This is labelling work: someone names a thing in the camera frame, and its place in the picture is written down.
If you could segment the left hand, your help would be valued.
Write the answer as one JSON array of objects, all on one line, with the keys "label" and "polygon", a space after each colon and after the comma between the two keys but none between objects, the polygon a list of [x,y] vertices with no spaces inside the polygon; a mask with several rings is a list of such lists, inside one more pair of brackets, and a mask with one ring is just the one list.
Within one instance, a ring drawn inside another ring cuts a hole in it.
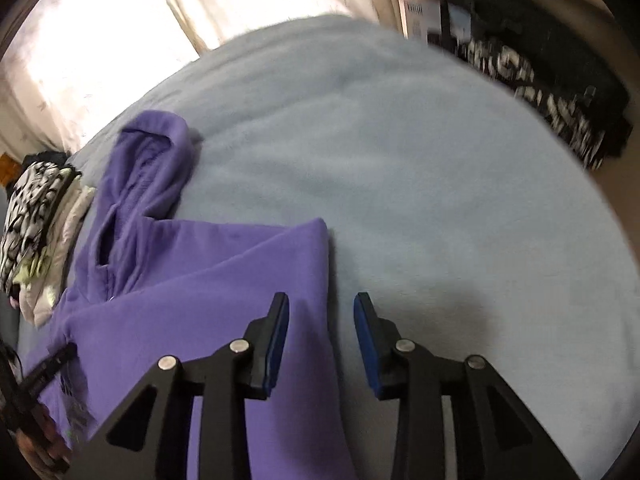
[{"label": "left hand", "polygon": [[20,429],[15,436],[18,449],[39,479],[61,479],[63,473],[58,462],[64,460],[69,465],[72,450],[58,431],[46,406],[37,404],[32,412],[42,437],[34,439],[31,434],[25,434]]}]

